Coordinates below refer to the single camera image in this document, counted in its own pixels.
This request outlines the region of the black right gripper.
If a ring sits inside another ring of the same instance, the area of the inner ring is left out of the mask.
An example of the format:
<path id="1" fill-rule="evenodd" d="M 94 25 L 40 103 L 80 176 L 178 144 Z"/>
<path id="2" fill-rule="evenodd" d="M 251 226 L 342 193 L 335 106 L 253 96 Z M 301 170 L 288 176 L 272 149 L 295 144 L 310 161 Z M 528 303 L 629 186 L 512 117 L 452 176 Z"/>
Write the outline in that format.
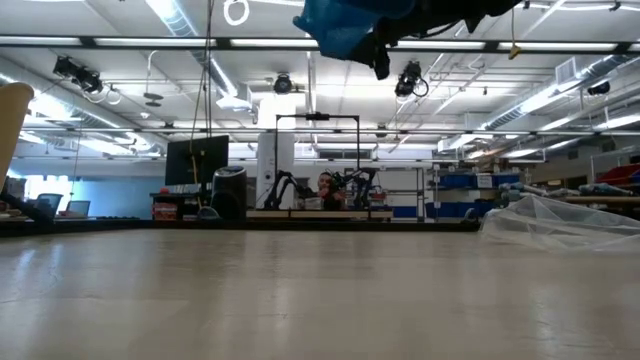
<path id="1" fill-rule="evenodd" d="M 499 17 L 520 0 L 432 0 L 419 1 L 405 16 L 384 19 L 369 30 L 350 50 L 349 60 L 367 65 L 378 80 L 390 74 L 390 58 L 387 46 L 395 44 L 392 36 L 435 36 L 434 28 L 455 26 L 464 22 L 469 33 L 473 33 L 485 17 Z"/>

